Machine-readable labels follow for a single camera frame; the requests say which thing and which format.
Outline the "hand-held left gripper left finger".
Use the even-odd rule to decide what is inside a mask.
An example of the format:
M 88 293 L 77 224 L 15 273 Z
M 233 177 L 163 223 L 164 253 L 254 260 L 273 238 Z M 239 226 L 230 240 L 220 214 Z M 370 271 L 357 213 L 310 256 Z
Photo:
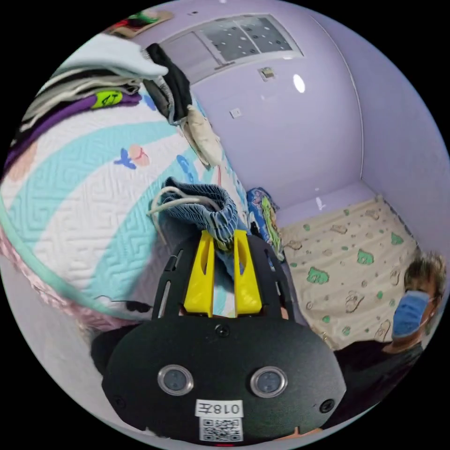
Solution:
M 184 309 L 188 314 L 213 316 L 213 237 L 207 231 L 200 236 Z

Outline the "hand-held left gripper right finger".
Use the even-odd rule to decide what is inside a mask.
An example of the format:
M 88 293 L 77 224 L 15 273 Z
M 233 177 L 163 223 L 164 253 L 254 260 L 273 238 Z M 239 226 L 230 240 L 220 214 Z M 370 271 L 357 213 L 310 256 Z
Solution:
M 262 301 L 248 235 L 243 230 L 236 230 L 233 241 L 235 314 L 258 314 L 262 309 Z

